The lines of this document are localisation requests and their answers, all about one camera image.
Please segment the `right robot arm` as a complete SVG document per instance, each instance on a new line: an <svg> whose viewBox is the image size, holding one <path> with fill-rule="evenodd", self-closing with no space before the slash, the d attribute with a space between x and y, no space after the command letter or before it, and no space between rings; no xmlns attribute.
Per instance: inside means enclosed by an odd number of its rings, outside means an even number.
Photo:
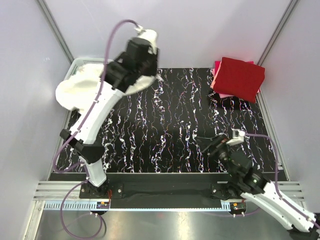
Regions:
<svg viewBox="0 0 320 240"><path fill-rule="evenodd" d="M225 135L196 137L200 150L214 157L225 167L230 179L227 183L211 186L212 195L221 200L243 198L249 200L276 219L293 240L317 240L320 237L320 215L301 207L278 187L278 177L268 179L241 152L232 146L244 142L246 133L234 129L232 138Z"/></svg>

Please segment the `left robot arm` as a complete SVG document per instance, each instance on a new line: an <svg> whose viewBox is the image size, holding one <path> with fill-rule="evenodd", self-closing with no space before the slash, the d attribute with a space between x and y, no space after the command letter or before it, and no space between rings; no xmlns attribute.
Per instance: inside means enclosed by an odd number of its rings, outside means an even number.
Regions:
<svg viewBox="0 0 320 240"><path fill-rule="evenodd" d="M158 35L147 30L127 42L124 52L103 65L86 64L82 72L61 82L56 99L68 110L78 110L80 118L60 136L76 150L87 169L90 192L97 198L108 193L102 156L105 147L96 141L105 119L123 97L150 87L157 77Z"/></svg>

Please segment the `white t shirt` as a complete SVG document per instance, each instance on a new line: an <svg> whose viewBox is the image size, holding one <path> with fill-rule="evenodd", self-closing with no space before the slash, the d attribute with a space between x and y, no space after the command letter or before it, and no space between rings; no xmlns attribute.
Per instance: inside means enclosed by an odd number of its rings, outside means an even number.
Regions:
<svg viewBox="0 0 320 240"><path fill-rule="evenodd" d="M89 109L98 93L100 80L104 72L102 63L87 63L80 66L74 75L63 80L55 89L56 101L65 109L77 109L80 114ZM156 79L162 81L159 71L150 71L151 75L142 75L126 89L122 96L134 95L150 87Z"/></svg>

